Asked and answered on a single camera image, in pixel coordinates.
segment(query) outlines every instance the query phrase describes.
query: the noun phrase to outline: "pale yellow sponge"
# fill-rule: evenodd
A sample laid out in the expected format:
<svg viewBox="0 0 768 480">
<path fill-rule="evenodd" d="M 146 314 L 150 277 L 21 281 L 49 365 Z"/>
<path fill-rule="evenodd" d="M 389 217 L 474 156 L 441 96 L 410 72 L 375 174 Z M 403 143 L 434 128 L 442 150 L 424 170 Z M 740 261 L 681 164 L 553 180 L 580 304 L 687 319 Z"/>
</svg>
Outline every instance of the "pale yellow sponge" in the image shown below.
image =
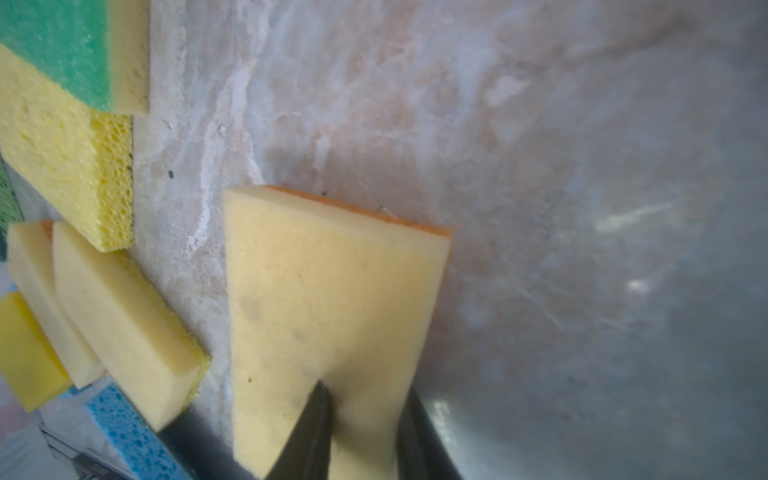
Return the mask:
<svg viewBox="0 0 768 480">
<path fill-rule="evenodd" d="M 104 375 L 104 366 L 56 299 L 53 224 L 14 223 L 8 231 L 8 273 L 18 285 L 74 386 L 83 389 Z"/>
<path fill-rule="evenodd" d="M 389 480 L 449 232 L 272 187 L 224 195 L 235 459 L 271 470 L 318 379 L 330 480 Z"/>
<path fill-rule="evenodd" d="M 72 386 L 20 292 L 0 299 L 0 374 L 27 412 Z"/>
<path fill-rule="evenodd" d="M 101 252 L 133 243 L 131 118 L 94 110 L 0 45 L 0 149 Z"/>
<path fill-rule="evenodd" d="M 136 410 L 157 432 L 187 406 L 210 359 L 122 250 L 99 253 L 54 225 L 56 297 Z"/>
</svg>

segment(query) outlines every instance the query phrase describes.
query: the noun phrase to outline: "cellulose sponge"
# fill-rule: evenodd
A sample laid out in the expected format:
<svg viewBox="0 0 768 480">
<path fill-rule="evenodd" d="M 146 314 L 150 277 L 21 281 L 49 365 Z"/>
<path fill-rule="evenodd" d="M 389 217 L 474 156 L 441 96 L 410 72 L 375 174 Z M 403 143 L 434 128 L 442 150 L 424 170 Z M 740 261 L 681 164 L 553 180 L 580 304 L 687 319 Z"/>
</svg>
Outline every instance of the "cellulose sponge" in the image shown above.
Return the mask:
<svg viewBox="0 0 768 480">
<path fill-rule="evenodd" d="M 147 113 L 149 0 L 3 0 L 0 42 L 90 107 Z"/>
<path fill-rule="evenodd" d="M 155 432 L 192 400 L 210 359 L 122 250 L 99 253 L 54 224 L 56 297 Z"/>
<path fill-rule="evenodd" d="M 74 386 L 82 389 L 104 374 L 104 366 L 56 299 L 52 227 L 50 220 L 11 225 L 8 273 L 29 303 Z"/>
<path fill-rule="evenodd" d="M 449 233 L 275 187 L 224 194 L 233 450 L 263 478 L 318 379 L 329 478 L 390 478 Z"/>
<path fill-rule="evenodd" d="M 72 386 L 18 291 L 0 299 L 0 374 L 27 412 Z"/>
<path fill-rule="evenodd" d="M 8 227 L 11 223 L 21 221 L 22 210 L 18 207 L 16 195 L 13 193 L 5 162 L 0 158 L 0 262 L 5 262 L 6 258 Z"/>
<path fill-rule="evenodd" d="M 5 161 L 99 251 L 129 247 L 131 118 L 88 107 L 2 45 L 0 65 Z"/>
<path fill-rule="evenodd" d="M 137 480 L 191 480 L 114 383 L 85 407 Z"/>
</svg>

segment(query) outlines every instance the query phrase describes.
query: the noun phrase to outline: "marble surface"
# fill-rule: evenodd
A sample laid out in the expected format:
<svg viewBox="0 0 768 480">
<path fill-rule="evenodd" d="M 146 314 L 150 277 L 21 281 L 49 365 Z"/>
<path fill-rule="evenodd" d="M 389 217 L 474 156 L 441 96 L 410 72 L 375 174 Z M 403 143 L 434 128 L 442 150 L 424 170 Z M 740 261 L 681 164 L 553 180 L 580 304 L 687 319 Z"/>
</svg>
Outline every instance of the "marble surface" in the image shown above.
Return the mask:
<svg viewBox="0 0 768 480">
<path fill-rule="evenodd" d="M 157 0 L 131 250 L 213 355 L 221 194 L 455 228 L 416 385 L 486 478 L 768 475 L 768 4 Z"/>
</svg>

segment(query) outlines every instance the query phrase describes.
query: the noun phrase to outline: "blue sponge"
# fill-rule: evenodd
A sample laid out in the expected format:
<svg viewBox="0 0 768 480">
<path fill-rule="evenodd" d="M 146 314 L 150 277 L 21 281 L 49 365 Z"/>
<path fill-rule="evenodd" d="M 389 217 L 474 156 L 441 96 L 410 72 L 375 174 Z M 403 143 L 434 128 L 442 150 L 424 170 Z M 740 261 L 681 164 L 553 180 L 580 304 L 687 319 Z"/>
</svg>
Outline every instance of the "blue sponge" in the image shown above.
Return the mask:
<svg viewBox="0 0 768 480">
<path fill-rule="evenodd" d="M 86 408 L 138 480 L 192 480 L 114 383 Z"/>
</svg>

